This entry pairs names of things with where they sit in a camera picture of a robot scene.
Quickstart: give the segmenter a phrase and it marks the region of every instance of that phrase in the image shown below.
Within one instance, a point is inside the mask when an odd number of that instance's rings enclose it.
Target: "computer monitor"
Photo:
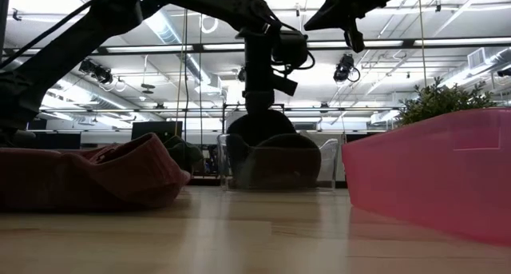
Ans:
[[[136,122],[133,123],[133,131],[131,139],[137,139],[138,137],[144,136],[147,133],[155,133],[159,138],[168,137],[171,138],[174,135],[181,137],[183,133],[183,122],[182,121],[151,121],[151,122]]]
[[[35,149],[80,149],[81,134],[36,133]]]

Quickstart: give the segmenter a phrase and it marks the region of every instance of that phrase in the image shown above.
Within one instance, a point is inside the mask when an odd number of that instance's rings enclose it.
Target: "camera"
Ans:
[[[352,73],[357,73],[357,79],[351,79],[350,76]],[[341,61],[335,67],[334,80],[337,83],[345,82],[346,80],[351,82],[357,82],[360,79],[360,72],[355,68],[355,60],[353,59],[353,55],[344,54]]]
[[[497,75],[500,77],[511,76],[511,69],[504,69],[501,71],[497,71]]]

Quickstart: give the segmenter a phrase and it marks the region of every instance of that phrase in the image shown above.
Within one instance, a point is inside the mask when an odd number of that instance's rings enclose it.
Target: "pole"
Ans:
[[[3,44],[6,38],[7,11],[9,0],[0,0],[0,50],[3,52]]]

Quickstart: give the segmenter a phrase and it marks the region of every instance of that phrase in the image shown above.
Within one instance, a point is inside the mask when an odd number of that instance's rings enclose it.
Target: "clear plastic container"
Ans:
[[[317,148],[250,147],[239,136],[218,137],[221,185],[229,191],[333,191],[339,142]]]

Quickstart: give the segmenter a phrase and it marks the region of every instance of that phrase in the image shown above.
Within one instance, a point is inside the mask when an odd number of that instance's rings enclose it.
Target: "air vent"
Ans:
[[[480,66],[486,66],[486,53],[483,47],[469,54],[467,58],[469,59],[470,69],[476,69]]]

